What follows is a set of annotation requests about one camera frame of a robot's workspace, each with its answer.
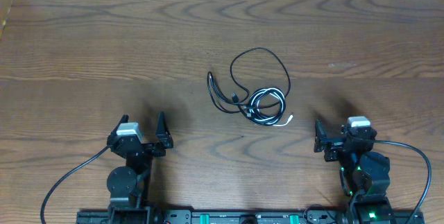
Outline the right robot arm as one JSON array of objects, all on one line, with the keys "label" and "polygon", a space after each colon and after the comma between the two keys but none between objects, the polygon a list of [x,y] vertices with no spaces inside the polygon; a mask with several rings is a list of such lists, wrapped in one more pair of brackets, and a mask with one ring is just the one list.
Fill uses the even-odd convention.
[{"label": "right robot arm", "polygon": [[328,137],[320,120],[315,120],[314,152],[324,152],[326,162],[339,162],[341,187],[350,200],[336,215],[342,224],[395,224],[386,197],[391,183],[390,159],[373,151],[377,131],[366,117],[350,117],[340,137]]}]

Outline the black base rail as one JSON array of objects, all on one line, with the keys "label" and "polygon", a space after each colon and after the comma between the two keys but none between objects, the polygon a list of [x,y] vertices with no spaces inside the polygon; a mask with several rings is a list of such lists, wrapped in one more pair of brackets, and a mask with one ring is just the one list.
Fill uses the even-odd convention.
[{"label": "black base rail", "polygon": [[150,210],[131,212],[78,212],[76,224],[159,223],[159,224],[328,224],[337,223],[335,211],[310,209],[306,212],[197,212],[168,209],[155,214]]}]

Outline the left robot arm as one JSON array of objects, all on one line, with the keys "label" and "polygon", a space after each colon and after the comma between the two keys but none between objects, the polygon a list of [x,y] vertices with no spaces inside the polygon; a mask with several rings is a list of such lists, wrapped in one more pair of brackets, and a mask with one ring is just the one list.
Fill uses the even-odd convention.
[{"label": "left robot arm", "polygon": [[129,122],[126,114],[108,135],[107,146],[126,161],[107,178],[110,192],[108,223],[164,222],[164,212],[147,200],[152,161],[155,157],[164,157],[166,150],[173,148],[163,112],[159,114],[155,136],[157,142],[143,144],[139,124]]}]

